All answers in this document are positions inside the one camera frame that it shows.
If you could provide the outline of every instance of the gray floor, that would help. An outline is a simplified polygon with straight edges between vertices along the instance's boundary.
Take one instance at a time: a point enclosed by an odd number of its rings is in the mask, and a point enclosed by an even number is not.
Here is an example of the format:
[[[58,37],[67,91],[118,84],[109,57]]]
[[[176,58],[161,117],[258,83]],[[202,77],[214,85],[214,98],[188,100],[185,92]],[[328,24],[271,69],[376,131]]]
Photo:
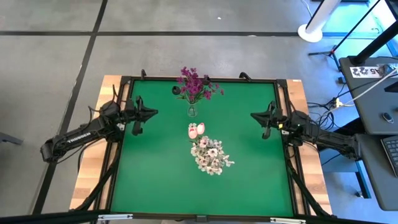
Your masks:
[[[312,12],[318,3],[310,2]],[[92,30],[100,0],[13,0],[0,2],[0,30]],[[342,4],[324,28],[345,32],[367,9]],[[112,0],[100,30],[106,31],[264,31],[295,32],[308,22],[300,0]],[[370,18],[357,32],[375,32]],[[0,131],[24,139],[22,146],[0,144],[0,216],[29,212],[44,163],[40,146],[59,127],[90,37],[0,36]],[[341,86],[331,58],[309,57],[330,50],[340,39],[310,44],[298,37],[97,37],[70,129],[88,120],[104,75],[176,76],[180,67],[236,77],[301,79],[308,101],[326,102]],[[349,39],[338,57],[360,52],[371,40]],[[390,55],[386,47],[376,55]],[[344,125],[358,116],[354,108],[335,113]],[[76,157],[57,167],[44,212],[68,209],[76,179]],[[394,223],[397,212],[383,212],[375,199],[354,198],[359,189],[349,174],[325,174],[333,213],[342,218]]]

